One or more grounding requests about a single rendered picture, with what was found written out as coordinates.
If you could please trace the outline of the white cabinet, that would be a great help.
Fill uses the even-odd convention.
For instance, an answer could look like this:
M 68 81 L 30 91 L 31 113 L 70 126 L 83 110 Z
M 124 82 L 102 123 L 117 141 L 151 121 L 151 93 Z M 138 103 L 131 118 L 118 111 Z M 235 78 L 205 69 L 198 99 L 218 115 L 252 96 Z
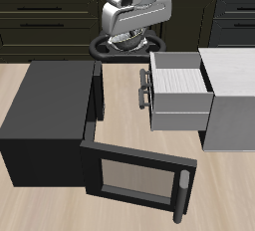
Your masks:
M 255 48 L 200 48 L 214 98 L 204 151 L 255 151 Z

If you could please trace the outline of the white cabinet drawer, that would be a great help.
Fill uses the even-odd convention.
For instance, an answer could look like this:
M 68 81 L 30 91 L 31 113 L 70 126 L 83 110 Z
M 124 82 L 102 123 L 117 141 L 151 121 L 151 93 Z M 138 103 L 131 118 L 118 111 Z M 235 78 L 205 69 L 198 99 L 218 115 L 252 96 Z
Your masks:
M 198 52 L 150 52 L 139 76 L 151 130 L 206 130 L 214 93 Z

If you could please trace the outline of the black microwave oven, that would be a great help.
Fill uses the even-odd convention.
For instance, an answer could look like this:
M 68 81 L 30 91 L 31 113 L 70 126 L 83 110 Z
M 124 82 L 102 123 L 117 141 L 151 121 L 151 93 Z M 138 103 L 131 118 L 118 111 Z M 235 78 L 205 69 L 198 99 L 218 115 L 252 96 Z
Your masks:
M 17 187 L 83 187 L 90 195 L 170 211 L 180 222 L 194 159 L 99 143 L 99 61 L 34 61 L 0 127 L 0 152 Z

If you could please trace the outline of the grey kitchen cupboard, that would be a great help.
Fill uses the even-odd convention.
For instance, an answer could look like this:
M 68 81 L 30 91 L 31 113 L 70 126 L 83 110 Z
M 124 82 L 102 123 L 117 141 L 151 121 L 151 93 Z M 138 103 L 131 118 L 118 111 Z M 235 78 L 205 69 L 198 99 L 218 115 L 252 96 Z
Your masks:
M 255 48 L 255 0 L 217 0 L 210 48 Z

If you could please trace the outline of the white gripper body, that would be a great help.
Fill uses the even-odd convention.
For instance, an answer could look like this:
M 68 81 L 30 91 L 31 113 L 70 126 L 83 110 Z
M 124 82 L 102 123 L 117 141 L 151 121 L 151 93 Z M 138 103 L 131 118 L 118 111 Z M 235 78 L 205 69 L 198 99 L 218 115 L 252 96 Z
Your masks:
M 102 28 L 115 36 L 145 28 L 171 17 L 171 0 L 106 0 Z

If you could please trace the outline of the flat black base plate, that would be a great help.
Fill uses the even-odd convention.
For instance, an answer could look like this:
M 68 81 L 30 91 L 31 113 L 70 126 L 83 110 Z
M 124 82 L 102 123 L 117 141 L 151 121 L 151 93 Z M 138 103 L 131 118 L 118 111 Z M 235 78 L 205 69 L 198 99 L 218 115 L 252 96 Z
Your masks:
M 103 63 L 148 63 L 150 52 L 165 52 L 165 43 L 156 36 L 153 30 L 144 34 L 147 43 L 138 50 L 120 51 L 108 43 L 109 36 L 102 33 L 94 39 L 89 47 L 90 55 Z

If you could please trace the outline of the dark kitchen cupboards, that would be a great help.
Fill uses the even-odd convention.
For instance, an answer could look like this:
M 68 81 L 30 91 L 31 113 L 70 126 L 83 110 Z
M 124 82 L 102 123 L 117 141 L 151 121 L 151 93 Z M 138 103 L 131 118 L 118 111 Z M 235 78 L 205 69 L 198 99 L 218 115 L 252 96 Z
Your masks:
M 172 0 L 171 18 L 150 27 L 169 51 L 209 42 L 216 0 Z M 105 0 L 0 0 L 0 64 L 88 60 Z

